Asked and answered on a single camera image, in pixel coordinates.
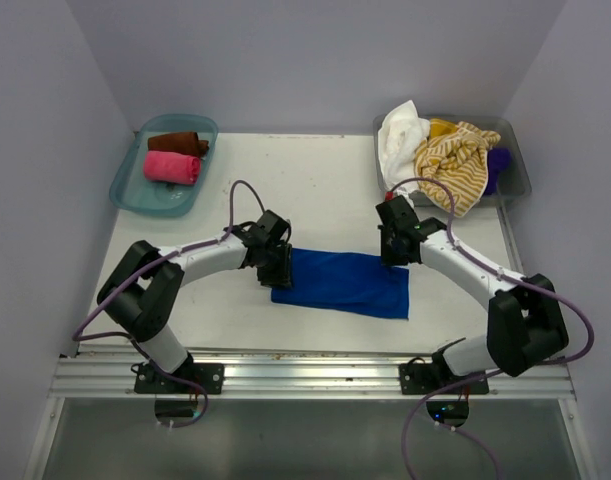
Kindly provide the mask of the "blue towel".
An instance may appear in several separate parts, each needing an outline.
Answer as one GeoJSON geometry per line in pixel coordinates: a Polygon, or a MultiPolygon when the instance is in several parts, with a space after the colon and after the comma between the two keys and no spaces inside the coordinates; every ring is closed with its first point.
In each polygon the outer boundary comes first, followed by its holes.
{"type": "Polygon", "coordinates": [[[409,272],[382,265],[378,256],[295,249],[292,279],[292,287],[271,291],[272,302],[374,318],[408,318],[409,272]]]}

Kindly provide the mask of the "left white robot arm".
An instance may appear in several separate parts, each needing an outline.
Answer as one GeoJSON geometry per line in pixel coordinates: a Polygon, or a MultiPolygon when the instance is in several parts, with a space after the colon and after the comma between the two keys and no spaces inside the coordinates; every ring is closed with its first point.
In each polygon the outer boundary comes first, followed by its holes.
{"type": "Polygon", "coordinates": [[[266,210],[257,221],[228,226],[220,236],[179,247],[146,241],[130,246],[97,296],[97,304],[158,369],[170,392],[186,390],[193,358],[169,326],[181,288],[216,273],[254,268],[265,287],[292,286],[290,223],[266,210]]]}

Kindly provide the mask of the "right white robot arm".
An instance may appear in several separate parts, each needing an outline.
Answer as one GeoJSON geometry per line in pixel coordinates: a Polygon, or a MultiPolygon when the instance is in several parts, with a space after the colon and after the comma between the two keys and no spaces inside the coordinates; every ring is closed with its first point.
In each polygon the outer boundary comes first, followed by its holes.
{"type": "Polygon", "coordinates": [[[541,274],[524,277],[486,257],[461,252],[447,225],[419,220],[401,197],[376,206],[380,218],[381,262],[386,266],[420,264],[451,280],[487,312],[486,333],[441,347],[426,365],[436,389],[453,392],[466,376],[487,370],[517,377],[564,350],[567,328],[552,282],[541,274]]]}

